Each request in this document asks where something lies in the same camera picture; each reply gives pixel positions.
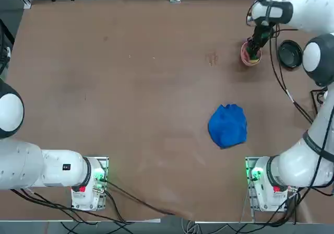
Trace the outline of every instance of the brown table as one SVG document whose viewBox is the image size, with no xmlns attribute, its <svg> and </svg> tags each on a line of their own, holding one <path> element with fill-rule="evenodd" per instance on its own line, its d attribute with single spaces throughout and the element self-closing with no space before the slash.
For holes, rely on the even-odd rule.
<svg viewBox="0 0 334 234">
<path fill-rule="evenodd" d="M 241 44 L 253 32 L 245 25 L 252 1 L 34 2 L 23 15 L 8 78 L 26 106 L 16 138 L 108 155 L 110 179 L 150 204 L 188 219 L 239 221 L 245 156 L 279 154 L 308 128 L 280 90 L 267 47 L 259 65 L 240 62 Z M 286 38 L 304 46 L 310 35 L 283 32 L 279 41 Z M 310 111 L 313 82 L 302 69 L 284 75 Z M 207 123 L 227 103 L 244 109 L 248 137 L 220 149 Z M 68 188 L 38 191 L 69 204 Z M 67 219 L 9 191 L 0 198 L 0 219 Z M 127 219 L 161 216 L 120 194 L 115 199 Z M 333 206 L 312 192 L 298 221 L 333 223 L 324 210 Z M 247 203 L 243 221 L 249 212 Z M 115 216 L 111 205 L 101 213 Z"/>
</svg>

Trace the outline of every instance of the blue cloth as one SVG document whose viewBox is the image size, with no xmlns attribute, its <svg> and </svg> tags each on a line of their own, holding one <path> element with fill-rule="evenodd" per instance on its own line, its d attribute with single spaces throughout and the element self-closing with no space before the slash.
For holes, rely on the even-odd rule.
<svg viewBox="0 0 334 234">
<path fill-rule="evenodd" d="M 212 115 L 208 130 L 221 148 L 240 144 L 247 139 L 247 121 L 243 109 L 236 104 L 220 105 Z"/>
</svg>

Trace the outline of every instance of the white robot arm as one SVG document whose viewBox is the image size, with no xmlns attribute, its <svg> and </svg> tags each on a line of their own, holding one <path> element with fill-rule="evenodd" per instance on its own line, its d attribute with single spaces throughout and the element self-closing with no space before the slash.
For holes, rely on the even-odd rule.
<svg viewBox="0 0 334 234">
<path fill-rule="evenodd" d="M 104 209 L 105 183 L 99 179 L 106 172 L 96 158 L 8 138 L 21 127 L 24 113 L 20 95 L 0 79 L 0 190 L 70 186 L 72 207 Z"/>
<path fill-rule="evenodd" d="M 256 24 L 246 49 L 249 59 L 257 60 L 257 51 L 276 24 L 318 34 L 303 52 L 304 70 L 316 84 L 328 86 L 326 101 L 303 137 L 290 149 L 274 157 L 260 157 L 252 175 L 260 210 L 275 211 L 287 198 L 287 186 L 308 187 L 312 182 L 324 142 L 329 117 L 334 107 L 334 0 L 259 0 L 248 21 Z M 334 172 L 333 128 L 322 154 L 313 186 L 332 182 Z"/>
</svg>

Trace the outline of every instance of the black cable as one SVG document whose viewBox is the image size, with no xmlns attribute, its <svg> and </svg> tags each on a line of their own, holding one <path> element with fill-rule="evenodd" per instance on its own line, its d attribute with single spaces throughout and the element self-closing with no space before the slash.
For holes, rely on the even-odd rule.
<svg viewBox="0 0 334 234">
<path fill-rule="evenodd" d="M 202 228 L 201 228 L 200 224 L 198 224 L 198 228 L 200 230 L 200 234 L 203 234 L 203 231 L 202 231 Z"/>
<path fill-rule="evenodd" d="M 121 192 L 123 192 L 124 194 L 128 195 L 129 197 L 131 197 L 132 199 L 136 200 L 138 203 L 141 203 L 143 205 L 145 205 L 146 207 L 150 208 L 150 209 L 153 209 L 154 211 L 156 212 L 159 212 L 159 213 L 162 213 L 162 214 L 166 214 L 166 215 L 172 215 L 174 216 L 173 213 L 170 213 L 170 212 L 166 212 L 164 210 L 161 210 L 161 209 L 158 209 L 158 208 L 155 208 L 154 206 L 152 205 L 149 205 L 148 203 L 144 202 L 143 200 L 140 200 L 138 198 L 136 198 L 135 196 L 132 196 L 130 193 L 128 193 L 127 191 L 123 190 L 122 188 L 118 187 L 116 184 L 112 183 L 112 182 L 109 182 L 108 180 L 106 179 L 100 179 L 101 182 L 106 182 L 108 184 L 110 184 L 111 186 L 117 188 L 118 190 L 120 190 Z"/>
<path fill-rule="evenodd" d="M 214 234 L 214 233 L 217 233 L 217 232 L 221 231 L 222 229 L 224 229 L 226 226 L 227 226 L 227 225 L 224 225 L 224 226 L 222 226 L 222 227 L 219 227 L 217 230 L 211 231 L 211 232 L 209 232 L 209 233 L 207 233 L 207 234 Z"/>
<path fill-rule="evenodd" d="M 79 234 L 79 233 L 77 233 L 77 232 L 74 231 L 75 227 L 73 227 L 72 229 L 69 229 L 66 225 L 64 225 L 63 222 L 61 222 L 61 225 L 62 225 L 66 230 L 68 230 L 68 233 L 67 233 L 67 234 L 69 234 L 69 233 Z"/>
<path fill-rule="evenodd" d="M 95 217 L 100 217 L 100 218 L 104 218 L 104 219 L 107 219 L 107 220 L 110 220 L 110 221 L 114 221 L 115 224 L 117 224 L 117 225 L 120 226 L 120 227 L 122 226 L 121 224 L 123 224 L 121 221 L 116 220 L 116 219 L 113 219 L 113 218 L 111 218 L 111 217 L 102 216 L 102 215 L 99 215 L 99 214 L 95 214 L 95 213 L 93 213 L 93 212 L 88 212 L 88 211 L 80 210 L 80 209 L 76 209 L 76 208 L 65 207 L 64 205 L 60 205 L 60 204 L 55 204 L 55 205 L 59 205 L 59 206 L 55 206 L 55 205 L 53 205 L 54 203 L 53 203 L 53 204 L 50 204 L 50 203 L 47 203 L 47 202 L 42 203 L 42 202 L 39 202 L 39 201 L 37 200 L 37 198 L 34 198 L 34 200 L 33 200 L 33 199 L 31 199 L 31 198 L 29 198 L 29 197 L 27 197 L 27 196 L 22 195 L 21 193 L 19 193 L 19 192 L 16 191 L 16 190 L 11 189 L 11 191 L 14 192 L 16 195 L 18 195 L 19 197 L 22 197 L 23 199 L 25 199 L 25 200 L 27 200 L 27 201 L 29 201 L 29 202 L 35 203 L 35 204 L 39 204 L 39 205 L 46 206 L 46 207 L 53 208 L 53 209 L 63 209 L 63 210 L 70 210 L 70 211 L 82 212 L 82 213 L 85 213 L 85 214 L 88 214 L 88 215 L 92 215 L 92 216 L 95 216 Z M 131 231 L 129 231 L 129 230 L 128 230 L 127 228 L 125 228 L 124 226 L 122 226 L 122 228 L 123 228 L 124 230 L 126 230 L 127 232 L 129 232 L 130 234 L 133 234 Z"/>
<path fill-rule="evenodd" d="M 77 223 L 71 230 L 68 231 L 67 234 L 70 234 L 75 228 L 77 228 L 78 225 L 80 225 L 81 223 Z"/>
<path fill-rule="evenodd" d="M 21 191 L 24 193 L 24 195 L 26 195 L 28 198 L 30 198 L 30 199 L 32 199 L 32 200 L 36 200 L 36 201 L 41 202 L 41 203 L 43 203 L 43 202 L 47 202 L 47 203 L 49 203 L 49 204 L 52 204 L 52 205 L 55 206 L 55 207 L 58 207 L 58 206 L 60 206 L 60 207 L 64 207 L 64 205 L 56 204 L 56 203 L 52 203 L 52 202 L 50 202 L 49 200 L 47 200 L 46 198 L 42 197 L 40 194 L 38 194 L 38 193 L 36 193 L 36 192 L 34 192 L 34 194 L 35 194 L 36 196 L 40 197 L 41 199 L 43 199 L 43 201 L 42 201 L 42 200 L 39 200 L 38 198 L 35 198 L 35 197 L 29 195 L 24 189 L 21 189 Z M 83 220 L 83 219 L 82 219 L 82 218 L 81 218 L 75 211 L 73 211 L 73 210 L 69 210 L 69 211 L 72 212 L 73 214 L 75 214 L 81 221 L 78 221 L 77 219 L 75 219 L 71 214 L 69 214 L 69 213 L 66 212 L 65 210 L 63 210 L 63 209 L 59 209 L 59 210 L 62 211 L 63 213 L 65 213 L 67 216 L 69 216 L 72 220 L 74 220 L 74 221 L 77 222 L 77 223 L 85 223 L 86 225 L 96 225 L 96 224 L 97 224 L 97 222 L 96 222 L 96 223 L 89 223 L 89 222 L 86 222 L 85 220 Z"/>
<path fill-rule="evenodd" d="M 270 36 L 269 36 L 269 53 L 270 53 L 271 67 L 272 67 L 273 73 L 275 75 L 275 78 L 276 78 L 277 82 L 279 83 L 281 89 L 284 91 L 284 93 L 287 94 L 289 96 L 289 98 L 291 98 L 290 94 L 288 93 L 288 90 L 287 90 L 287 88 L 285 86 L 285 82 L 284 82 L 284 78 L 283 78 L 283 73 L 282 73 L 282 69 L 281 69 L 282 66 L 281 66 L 279 60 L 278 60 L 278 63 L 279 63 L 279 66 L 280 66 L 280 73 L 281 73 L 282 82 L 278 78 L 277 72 L 275 70 L 275 66 L 273 64 L 272 46 L 271 46 L 271 39 L 275 38 L 275 42 L 276 42 L 276 55 L 277 55 L 278 54 L 278 51 L 277 51 L 277 37 L 279 36 L 279 33 L 281 31 L 287 31 L 287 30 L 290 30 L 290 29 L 280 29 L 280 30 L 278 30 L 278 27 L 276 26 L 275 36 L 273 37 L 272 34 L 270 34 Z M 311 118 L 311 116 L 296 101 L 294 101 L 294 100 L 292 100 L 292 101 L 293 101 L 293 105 L 302 114 L 302 116 L 305 117 L 309 123 L 312 123 L 313 119 Z"/>
<path fill-rule="evenodd" d="M 315 191 L 319 192 L 320 194 L 322 194 L 324 196 L 333 196 L 334 195 L 334 194 L 327 194 L 327 193 L 322 192 L 321 190 L 318 190 L 317 188 L 314 188 L 314 187 L 312 187 L 312 190 L 315 190 Z"/>
<path fill-rule="evenodd" d="M 116 214 L 117 214 L 119 220 L 122 221 L 122 222 L 124 222 L 124 223 L 126 224 L 127 222 L 126 222 L 126 221 L 124 220 L 124 218 L 121 216 L 120 211 L 119 211 L 118 208 L 117 208 L 117 205 L 116 205 L 116 202 L 115 202 L 115 199 L 113 198 L 113 196 L 109 193 L 109 191 L 104 191 L 104 192 L 105 192 L 105 194 L 110 198 L 111 202 L 113 203 L 113 206 L 114 206 L 114 208 L 115 208 L 115 211 L 116 211 Z"/>
</svg>

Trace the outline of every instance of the metal plate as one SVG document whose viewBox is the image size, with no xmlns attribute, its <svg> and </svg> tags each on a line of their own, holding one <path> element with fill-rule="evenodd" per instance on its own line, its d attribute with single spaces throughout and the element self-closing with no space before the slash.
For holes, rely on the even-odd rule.
<svg viewBox="0 0 334 234">
<path fill-rule="evenodd" d="M 109 157 L 108 156 L 85 156 L 95 158 L 101 164 L 102 169 L 104 170 L 104 179 L 108 180 L 108 168 L 109 168 Z M 106 195 L 100 195 L 99 202 L 98 202 L 98 209 L 105 209 L 105 201 Z"/>
</svg>

